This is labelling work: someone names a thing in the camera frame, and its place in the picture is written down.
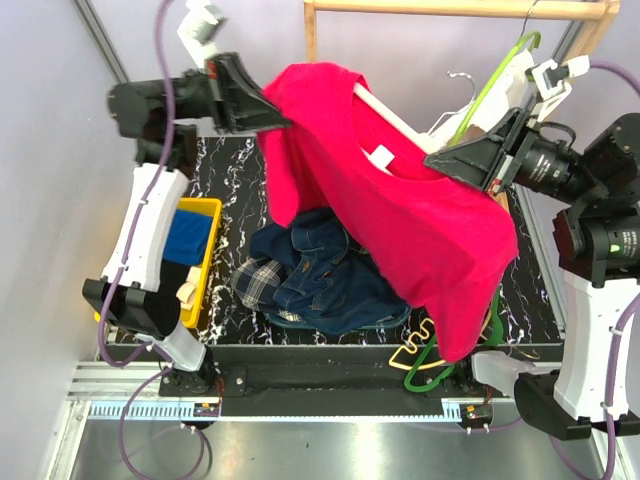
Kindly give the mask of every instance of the denim jacket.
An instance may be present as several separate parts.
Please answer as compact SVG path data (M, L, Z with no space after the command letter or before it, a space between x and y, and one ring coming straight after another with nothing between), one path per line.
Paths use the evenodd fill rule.
M405 314L408 305L331 209L298 215L289 228L268 225L251 237L252 259L287 272L273 294L281 310L328 334L342 334Z

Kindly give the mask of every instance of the yellow tray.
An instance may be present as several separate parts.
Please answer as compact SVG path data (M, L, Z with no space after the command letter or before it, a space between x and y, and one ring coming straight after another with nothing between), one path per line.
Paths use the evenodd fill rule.
M207 279L209 278L209 267L211 266L213 249L216 245L216 236L218 235L218 227L220 226L220 219L222 218L222 202L217 198L184 197L180 199L178 209L187 212L201 213L202 215L208 215L213 218L207 248L204 251L204 260L200 265L196 265L200 267L201 272L198 285L196 286L196 298L193 302L193 308L191 310L180 310L180 320L184 326L187 328L196 328L198 326L198 320L200 319L202 300L204 299ZM97 322L100 321L100 313L95 312L93 317Z

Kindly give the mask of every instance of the black marble table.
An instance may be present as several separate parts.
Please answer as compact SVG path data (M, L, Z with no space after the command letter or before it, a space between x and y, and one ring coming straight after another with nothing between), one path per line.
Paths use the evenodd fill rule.
M247 257L253 232L271 220L265 193L265 163L254 137L201 138L192 197L223 202L223 218L205 309L197 335L210 345L397 345L426 316L415 310L405 325L391 330L359 330L329 336L314 330L282 329L245 308L229 286L230 273ZM500 318L508 343L557 344L558 327L515 190L509 205L518 230L520 255L503 279Z

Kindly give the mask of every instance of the shiny floor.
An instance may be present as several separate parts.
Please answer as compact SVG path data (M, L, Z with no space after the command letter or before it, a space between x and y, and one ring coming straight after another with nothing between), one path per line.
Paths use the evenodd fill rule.
M511 405L497 405L495 424L515 418ZM467 437L429 431L417 424L225 423L207 429L212 456L193 479L216 480L570 480L546 435L520 424L510 430ZM129 422L127 450L133 452L169 425ZM74 480L134 478L120 461L118 426L90 421L76 462ZM582 472L599 478L591 442L565 445ZM196 438L183 431L162 436L132 459L158 480L184 475L197 458Z

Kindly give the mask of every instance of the red shirt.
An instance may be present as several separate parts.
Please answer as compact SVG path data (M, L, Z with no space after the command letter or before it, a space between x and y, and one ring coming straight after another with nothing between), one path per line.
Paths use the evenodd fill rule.
M299 64L265 89L293 122L258 135L270 214L287 226L298 213L331 207L398 295L427 308L442 357L460 360L517 255L513 221L485 193L423 166L424 153L353 93L356 83L368 88L337 65ZM428 102L426 92L411 95ZM363 153L380 145L395 156L392 175Z

